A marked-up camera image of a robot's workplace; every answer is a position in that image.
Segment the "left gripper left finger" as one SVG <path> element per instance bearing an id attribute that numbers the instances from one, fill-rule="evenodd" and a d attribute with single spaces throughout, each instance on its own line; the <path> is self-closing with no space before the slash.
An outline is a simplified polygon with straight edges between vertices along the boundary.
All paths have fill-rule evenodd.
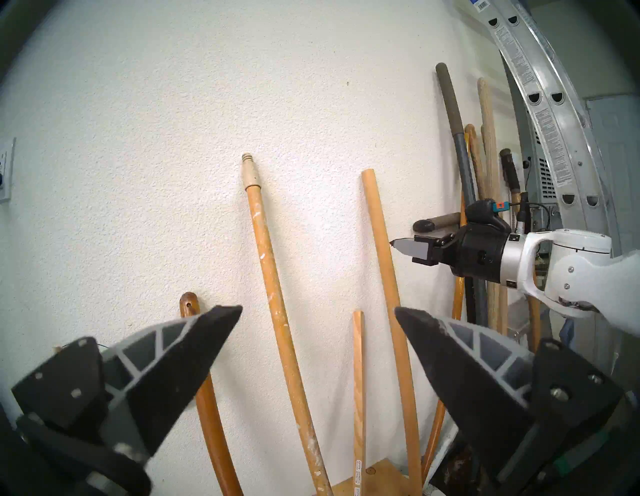
<path id="1" fill-rule="evenodd" d="M 111 451 L 153 456 L 195 397 L 243 307 L 148 326 L 103 347 L 81 336 L 11 389 L 24 436 L 56 433 Z"/>

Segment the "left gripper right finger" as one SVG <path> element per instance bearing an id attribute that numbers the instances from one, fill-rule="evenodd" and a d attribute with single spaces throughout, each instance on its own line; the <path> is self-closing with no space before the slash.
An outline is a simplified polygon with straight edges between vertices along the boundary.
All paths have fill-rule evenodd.
<path id="1" fill-rule="evenodd" d="M 624 392 L 567 345 L 536 353 L 496 331 L 423 310 L 394 310 L 433 390 L 492 481 L 540 480 L 599 434 Z"/>

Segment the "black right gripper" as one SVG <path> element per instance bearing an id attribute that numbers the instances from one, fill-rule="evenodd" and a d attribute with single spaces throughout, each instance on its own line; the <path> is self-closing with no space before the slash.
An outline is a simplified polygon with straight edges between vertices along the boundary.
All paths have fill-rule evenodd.
<path id="1" fill-rule="evenodd" d="M 438 240 L 394 239 L 391 247 L 411 252 L 421 265 L 446 264 L 458 277 L 472 277 L 499 284 L 504 247 L 510 232 L 494 226 L 462 226 Z"/>

